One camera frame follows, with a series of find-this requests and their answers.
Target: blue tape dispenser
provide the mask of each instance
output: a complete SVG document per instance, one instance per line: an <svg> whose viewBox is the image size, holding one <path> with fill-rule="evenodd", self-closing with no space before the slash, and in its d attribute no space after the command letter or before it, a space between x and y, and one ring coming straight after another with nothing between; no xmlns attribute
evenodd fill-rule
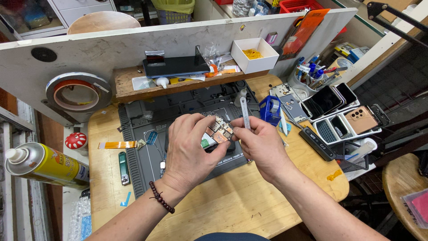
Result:
<svg viewBox="0 0 428 241"><path fill-rule="evenodd" d="M280 112L280 100L276 96L268 95L260 102L260 119L268 122L269 124L276 127L278 122L281 120Z"/></svg>

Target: gray repair mat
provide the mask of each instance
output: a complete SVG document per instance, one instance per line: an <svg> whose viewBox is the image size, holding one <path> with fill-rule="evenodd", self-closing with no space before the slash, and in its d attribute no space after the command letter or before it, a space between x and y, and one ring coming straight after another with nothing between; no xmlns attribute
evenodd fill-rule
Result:
<svg viewBox="0 0 428 241"><path fill-rule="evenodd" d="M221 84L197 90L184 91L153 98L154 102L134 101L119 109L122 133L125 141L149 140L152 132L157 137L152 145L126 150L131 183L135 197L138 198L150 189L149 182L162 176L161 162L166 160L165 138L170 124L182 114L214 112L225 120L242 117L241 108L233 104L236 94L247 88L249 115L260 117L259 103L245 81ZM153 111L153 119L143 118L146 111ZM228 151L214 170L204 180L207 181L247 163L242 154L241 145L235 142L235 150Z"/></svg>

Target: white cardboard box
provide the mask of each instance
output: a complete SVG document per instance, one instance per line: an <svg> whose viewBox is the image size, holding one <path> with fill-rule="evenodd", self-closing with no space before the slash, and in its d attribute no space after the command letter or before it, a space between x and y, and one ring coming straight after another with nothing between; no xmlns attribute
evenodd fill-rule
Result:
<svg viewBox="0 0 428 241"><path fill-rule="evenodd" d="M242 50L256 49L263 58L250 60ZM279 54L262 38L234 40L231 55L244 74L273 69Z"/></svg>

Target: forearm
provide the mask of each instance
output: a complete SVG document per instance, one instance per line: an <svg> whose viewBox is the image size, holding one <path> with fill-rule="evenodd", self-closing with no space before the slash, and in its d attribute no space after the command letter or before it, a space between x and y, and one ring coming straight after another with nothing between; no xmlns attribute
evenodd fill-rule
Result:
<svg viewBox="0 0 428 241"><path fill-rule="evenodd" d="M274 185L317 240L387 240L342 208L294 165L281 173Z"/></svg>
<svg viewBox="0 0 428 241"><path fill-rule="evenodd" d="M155 182L156 189L168 205L175 207L183 198L179 193L165 185L162 179ZM125 208L87 240L145 240L155 226L168 214L168 211L153 197L148 190L129 207Z"/></svg>

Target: red basket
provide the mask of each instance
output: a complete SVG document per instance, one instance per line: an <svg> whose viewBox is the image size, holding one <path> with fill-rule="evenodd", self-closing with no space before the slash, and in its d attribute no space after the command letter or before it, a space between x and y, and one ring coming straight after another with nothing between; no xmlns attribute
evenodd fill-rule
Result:
<svg viewBox="0 0 428 241"><path fill-rule="evenodd" d="M218 5L232 4L233 0L215 0Z"/></svg>
<svg viewBox="0 0 428 241"><path fill-rule="evenodd" d="M324 9L324 7L315 0L284 0L279 3L279 6L281 7L279 13L297 12L305 9L305 7L311 8L311 10Z"/></svg>

